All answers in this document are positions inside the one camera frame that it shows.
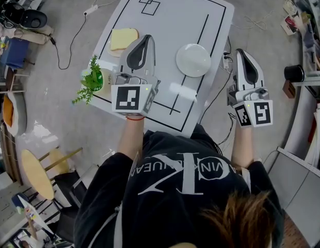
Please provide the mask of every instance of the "white pot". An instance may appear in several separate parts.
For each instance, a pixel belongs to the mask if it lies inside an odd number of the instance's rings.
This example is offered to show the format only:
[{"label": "white pot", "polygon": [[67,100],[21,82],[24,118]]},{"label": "white pot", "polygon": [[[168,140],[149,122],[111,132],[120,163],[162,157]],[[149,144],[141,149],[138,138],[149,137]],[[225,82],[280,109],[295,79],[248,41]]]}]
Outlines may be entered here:
[{"label": "white pot", "polygon": [[105,68],[101,68],[100,72],[103,77],[103,86],[101,89],[94,91],[95,95],[106,95],[110,93],[110,86],[112,85],[111,71]]}]

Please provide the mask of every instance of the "gray floor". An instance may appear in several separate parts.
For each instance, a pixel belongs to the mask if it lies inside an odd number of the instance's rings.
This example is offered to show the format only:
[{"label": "gray floor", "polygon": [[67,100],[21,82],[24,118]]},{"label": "gray floor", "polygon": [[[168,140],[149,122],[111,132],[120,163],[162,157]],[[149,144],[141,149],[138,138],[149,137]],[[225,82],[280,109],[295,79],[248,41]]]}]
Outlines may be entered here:
[{"label": "gray floor", "polygon": [[[42,10],[48,15],[49,25],[54,27],[54,37],[59,48],[61,66],[69,59],[70,42],[83,23],[83,12],[94,0],[48,0]],[[113,0],[98,0],[98,4]],[[285,0],[226,0],[235,7],[233,24],[251,27],[244,16],[253,20],[266,18],[267,30],[257,27],[239,29],[231,26],[230,40],[233,49],[242,48],[249,52],[264,70],[265,83],[274,101],[274,124],[254,130],[255,157],[265,159],[267,155],[284,142],[284,137],[292,115],[294,100],[289,100],[282,86],[283,70],[287,65],[299,63],[301,46],[299,37],[288,37],[280,26],[285,16],[282,4]],[[37,157],[60,145],[63,152],[83,147],[83,152],[72,160],[79,173],[91,163],[102,163],[116,150],[124,121],[91,105],[72,105],[81,84],[79,75],[87,68],[96,43],[118,2],[102,7],[88,16],[88,20],[72,47],[71,66],[59,70],[57,56],[51,43],[39,46],[36,65],[29,67],[31,76],[26,82],[27,131],[16,139],[17,155],[20,162],[22,149],[29,149]],[[217,95],[228,74],[218,70],[209,102]],[[209,130],[215,142],[221,142],[229,132],[230,119],[226,105],[226,92],[223,91],[207,111],[202,124]],[[230,157],[234,132],[221,145],[225,155]],[[272,155],[265,163],[269,168]]]}]

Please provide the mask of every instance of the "black cylinder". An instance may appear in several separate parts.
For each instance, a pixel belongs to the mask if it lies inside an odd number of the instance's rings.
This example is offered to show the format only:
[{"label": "black cylinder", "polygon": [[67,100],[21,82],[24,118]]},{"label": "black cylinder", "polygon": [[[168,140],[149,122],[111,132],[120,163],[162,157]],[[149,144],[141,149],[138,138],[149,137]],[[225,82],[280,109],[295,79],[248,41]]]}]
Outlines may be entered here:
[{"label": "black cylinder", "polygon": [[303,82],[305,79],[305,72],[301,65],[286,66],[284,69],[284,76],[286,80],[294,82]]}]

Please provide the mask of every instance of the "red bracelet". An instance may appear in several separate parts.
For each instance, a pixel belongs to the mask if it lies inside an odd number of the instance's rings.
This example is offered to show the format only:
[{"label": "red bracelet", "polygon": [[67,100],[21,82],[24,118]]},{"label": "red bracelet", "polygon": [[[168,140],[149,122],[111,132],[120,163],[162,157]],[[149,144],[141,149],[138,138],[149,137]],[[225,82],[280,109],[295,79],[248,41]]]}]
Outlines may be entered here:
[{"label": "red bracelet", "polygon": [[126,118],[129,119],[129,120],[133,120],[133,121],[139,121],[139,120],[145,119],[145,117],[139,118],[139,119],[133,119],[133,118],[128,118],[128,117],[126,117]]}]

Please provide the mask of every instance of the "green plant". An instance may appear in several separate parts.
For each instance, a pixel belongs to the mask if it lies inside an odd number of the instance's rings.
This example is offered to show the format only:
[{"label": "green plant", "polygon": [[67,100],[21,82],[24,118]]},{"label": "green plant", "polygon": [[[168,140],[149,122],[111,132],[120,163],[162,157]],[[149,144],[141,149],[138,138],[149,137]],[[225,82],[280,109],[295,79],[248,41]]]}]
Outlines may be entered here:
[{"label": "green plant", "polygon": [[96,64],[97,56],[92,57],[90,63],[90,73],[83,76],[81,83],[85,86],[77,92],[78,97],[72,101],[73,104],[85,99],[86,103],[89,104],[94,91],[100,90],[103,86],[103,76],[100,71],[99,64]]}]

